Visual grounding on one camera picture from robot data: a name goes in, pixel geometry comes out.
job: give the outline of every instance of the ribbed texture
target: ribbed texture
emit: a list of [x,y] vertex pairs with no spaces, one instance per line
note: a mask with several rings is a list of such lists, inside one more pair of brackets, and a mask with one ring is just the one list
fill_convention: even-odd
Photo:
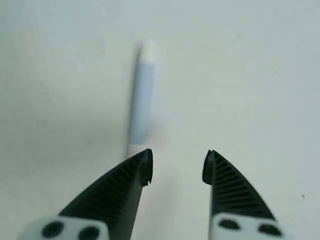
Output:
[[203,181],[212,185],[212,214],[229,212],[274,219],[268,207],[241,175],[216,151],[210,151],[203,169]]
[[122,214],[143,155],[132,157],[98,179],[60,215],[100,220],[112,228]]

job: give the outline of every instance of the mounting hole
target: mounting hole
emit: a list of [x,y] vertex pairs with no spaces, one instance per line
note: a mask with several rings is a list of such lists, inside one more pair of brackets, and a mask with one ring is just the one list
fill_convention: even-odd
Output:
[[234,221],[234,220],[230,220],[230,219],[223,219],[219,222],[219,226],[223,227],[225,229],[232,229],[232,230],[239,230],[240,226],[239,224]]
[[60,235],[63,229],[64,223],[62,221],[53,221],[42,229],[41,234],[45,239],[51,239]]
[[272,236],[277,236],[277,237],[282,236],[281,231],[276,226],[273,226],[271,224],[261,224],[259,226],[258,231],[260,233],[264,233]]
[[99,229],[95,226],[87,226],[79,233],[79,240],[96,240],[99,237]]

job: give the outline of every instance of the white surface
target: white surface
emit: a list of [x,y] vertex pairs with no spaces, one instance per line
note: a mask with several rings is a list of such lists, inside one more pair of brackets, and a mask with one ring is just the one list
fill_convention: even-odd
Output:
[[151,41],[145,41],[141,46],[141,53],[140,53],[140,61],[155,63],[157,56],[157,48],[156,45]]
[[1,1],[0,238],[57,213],[124,158],[134,46],[148,38],[158,50],[154,172],[136,239],[207,239],[208,149],[288,233],[311,239],[319,22],[318,0]]
[[108,228],[104,222],[66,216],[47,216],[34,220],[24,227],[17,240],[47,240],[48,237],[42,236],[42,231],[48,224],[55,221],[62,222],[63,229],[58,236],[52,237],[54,240],[79,240],[79,233],[87,227],[95,227],[99,230],[96,240],[109,240]]
[[[219,226],[221,220],[231,220],[238,224],[239,229],[228,229],[223,226]],[[216,214],[212,219],[211,235],[209,240],[291,240],[292,238],[287,236],[287,233],[282,229],[274,220],[249,217],[230,213]],[[271,225],[276,227],[281,236],[266,234],[258,231],[261,225]]]

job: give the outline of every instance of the white pen tip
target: white pen tip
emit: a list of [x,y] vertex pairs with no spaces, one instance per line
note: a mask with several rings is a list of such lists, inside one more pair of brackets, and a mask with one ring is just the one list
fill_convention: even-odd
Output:
[[140,61],[152,63],[156,61],[156,45],[153,42],[145,41],[141,45]]

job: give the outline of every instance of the light blue pen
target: light blue pen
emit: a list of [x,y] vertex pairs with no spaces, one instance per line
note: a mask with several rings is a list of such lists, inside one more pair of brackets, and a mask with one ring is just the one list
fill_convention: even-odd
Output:
[[139,52],[131,107],[128,157],[147,149],[152,90],[156,69],[156,47],[145,42]]

